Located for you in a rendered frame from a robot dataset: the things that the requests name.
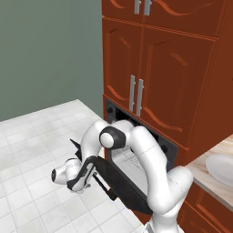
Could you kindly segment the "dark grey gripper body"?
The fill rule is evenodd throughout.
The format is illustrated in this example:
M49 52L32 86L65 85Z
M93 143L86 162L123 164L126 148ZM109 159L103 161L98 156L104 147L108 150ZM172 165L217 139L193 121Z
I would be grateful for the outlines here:
M82 152L81 152L81 149L79 148L76 152L75 152L77 158L80 160L80 162L83 161L83 158L82 158Z

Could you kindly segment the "grey oven rack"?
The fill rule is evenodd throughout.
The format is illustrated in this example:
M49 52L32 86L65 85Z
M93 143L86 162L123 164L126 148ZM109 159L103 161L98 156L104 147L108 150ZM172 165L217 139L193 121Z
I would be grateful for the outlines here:
M147 176L140 165L137 156L130 147L112 151L113 162L118 168L145 194L147 195Z

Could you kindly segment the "black oven door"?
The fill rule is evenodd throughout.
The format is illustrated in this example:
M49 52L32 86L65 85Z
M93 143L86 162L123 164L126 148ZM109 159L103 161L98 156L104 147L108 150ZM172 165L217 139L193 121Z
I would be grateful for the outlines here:
M147 215L152 214L146 195L116 165L102 157L96 157L94 167L127 208Z

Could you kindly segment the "narrow red-brown cupboard door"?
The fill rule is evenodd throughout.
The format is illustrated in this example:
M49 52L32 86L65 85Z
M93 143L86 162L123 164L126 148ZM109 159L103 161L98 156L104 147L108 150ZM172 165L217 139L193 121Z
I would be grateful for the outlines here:
M130 111L130 76L135 76L134 112L142 27L106 18L102 20L102 26L104 93L115 103Z

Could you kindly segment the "wide red-brown cupboard door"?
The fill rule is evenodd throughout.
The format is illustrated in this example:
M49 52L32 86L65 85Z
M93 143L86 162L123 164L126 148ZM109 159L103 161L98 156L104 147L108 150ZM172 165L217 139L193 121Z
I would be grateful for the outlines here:
M145 29L141 118L185 147L215 42Z

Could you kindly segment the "white plate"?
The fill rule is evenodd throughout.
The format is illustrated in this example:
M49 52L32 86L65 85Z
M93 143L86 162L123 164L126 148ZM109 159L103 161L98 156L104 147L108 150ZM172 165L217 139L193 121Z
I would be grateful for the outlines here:
M226 154L211 155L206 160L206 168L213 178L233 187L233 156Z

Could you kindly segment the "small red-brown cupboard door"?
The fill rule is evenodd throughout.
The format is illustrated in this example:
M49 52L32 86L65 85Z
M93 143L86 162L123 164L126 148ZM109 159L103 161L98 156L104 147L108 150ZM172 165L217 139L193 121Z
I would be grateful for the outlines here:
M151 0L149 25L216 37L229 0Z
M143 0L140 1L139 15L135 15L135 0L102 0L102 15L127 21L141 22L143 19Z

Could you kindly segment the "red-brown base cupboard front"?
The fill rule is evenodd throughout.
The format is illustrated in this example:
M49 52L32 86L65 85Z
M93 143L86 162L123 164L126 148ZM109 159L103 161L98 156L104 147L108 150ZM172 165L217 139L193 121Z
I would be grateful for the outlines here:
M185 233L233 233L233 212L193 184L179 210L177 223Z

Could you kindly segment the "red-brown tall cupboard frame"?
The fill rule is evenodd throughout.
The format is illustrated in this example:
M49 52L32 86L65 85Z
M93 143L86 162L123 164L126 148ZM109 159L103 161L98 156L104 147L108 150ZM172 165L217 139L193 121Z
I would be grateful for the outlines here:
M141 22L127 21L102 15L102 20L106 18L142 27L138 79L143 79L142 58L146 28L195 36L215 42L208 62L207 75L201 87L187 145L185 147L181 146L149 125L141 118L141 112L140 116L137 116L137 94L136 110L130 112L115 103L104 93L104 118L107 121L130 119L136 124L147 127L156 136L160 146L166 145L168 147L166 155L170 164L186 165L233 134L233 0L229 0L227 3L220 24L219 34L216 37L149 25L145 22L144 3L145 0L142 2L143 19Z

